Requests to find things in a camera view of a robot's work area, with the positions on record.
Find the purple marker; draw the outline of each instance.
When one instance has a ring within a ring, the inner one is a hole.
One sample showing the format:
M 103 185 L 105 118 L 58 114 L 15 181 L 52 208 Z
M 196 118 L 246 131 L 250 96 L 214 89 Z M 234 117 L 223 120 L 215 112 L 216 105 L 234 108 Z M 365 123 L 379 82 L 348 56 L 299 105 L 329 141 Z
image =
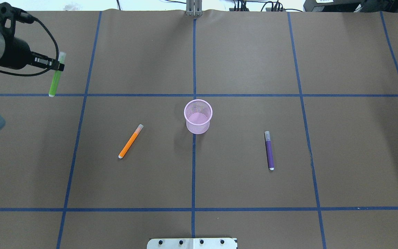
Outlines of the purple marker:
M 271 138 L 269 131 L 265 132 L 265 147 L 267 148 L 268 168 L 270 170 L 274 170 L 273 152 L 271 150 Z

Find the marker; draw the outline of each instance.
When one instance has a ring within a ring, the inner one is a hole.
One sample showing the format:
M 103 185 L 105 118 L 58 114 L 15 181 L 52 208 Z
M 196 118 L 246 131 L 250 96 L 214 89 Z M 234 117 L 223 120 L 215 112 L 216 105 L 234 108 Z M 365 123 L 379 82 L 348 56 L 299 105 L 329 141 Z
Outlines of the marker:
M 138 136 L 139 132 L 141 132 L 142 128 L 144 128 L 144 126 L 139 124 L 139 126 L 136 128 L 136 131 L 134 131 L 133 135 L 131 135 L 131 138 L 128 139 L 127 144 L 124 146 L 122 151 L 119 153 L 119 156 L 117 156 L 117 157 L 119 157 L 121 159 L 125 156 L 125 153 L 127 153 L 128 149 L 133 144 L 134 140 Z
M 267 148 L 268 168 L 270 170 L 274 170 L 273 152 L 271 150 L 271 138 L 269 131 L 265 132 L 265 147 Z
M 65 52 L 59 52 L 58 61 L 59 63 L 65 62 Z M 53 74 L 52 85 L 50 85 L 49 97 L 54 97 L 56 95 L 56 90 L 58 89 L 59 79 L 61 71 L 55 71 Z

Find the mesh pen holder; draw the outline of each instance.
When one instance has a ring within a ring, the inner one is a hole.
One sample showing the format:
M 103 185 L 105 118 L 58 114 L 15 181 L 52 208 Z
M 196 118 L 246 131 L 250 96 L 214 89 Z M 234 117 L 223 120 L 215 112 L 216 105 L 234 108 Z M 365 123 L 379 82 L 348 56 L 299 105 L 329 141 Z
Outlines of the mesh pen holder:
M 203 134 L 210 127 L 213 109 L 207 101 L 194 99 L 183 109 L 187 129 L 193 134 Z

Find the white bracket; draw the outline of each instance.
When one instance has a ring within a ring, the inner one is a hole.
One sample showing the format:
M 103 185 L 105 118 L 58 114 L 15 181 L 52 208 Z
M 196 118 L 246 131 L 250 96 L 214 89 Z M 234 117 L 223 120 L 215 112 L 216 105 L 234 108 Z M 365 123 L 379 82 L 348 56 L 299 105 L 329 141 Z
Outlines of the white bracket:
M 151 239 L 147 249 L 237 249 L 236 238 Z
M 187 0 L 187 16 L 202 16 L 202 0 Z

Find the orange marker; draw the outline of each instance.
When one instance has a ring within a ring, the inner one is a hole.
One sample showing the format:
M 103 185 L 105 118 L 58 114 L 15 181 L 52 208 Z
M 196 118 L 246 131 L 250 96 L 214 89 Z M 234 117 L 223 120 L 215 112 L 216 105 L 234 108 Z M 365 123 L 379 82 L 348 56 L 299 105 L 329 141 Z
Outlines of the orange marker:
M 124 146 L 122 151 L 119 153 L 119 158 L 123 158 L 125 156 L 125 153 L 127 153 L 128 149 L 130 148 L 131 144 L 133 144 L 134 140 L 138 136 L 139 132 L 141 132 L 142 128 L 144 128 L 143 125 L 139 124 L 139 126 L 136 128 L 136 131 L 134 131 L 133 135 L 131 135 L 131 138 L 128 140 L 127 144 Z

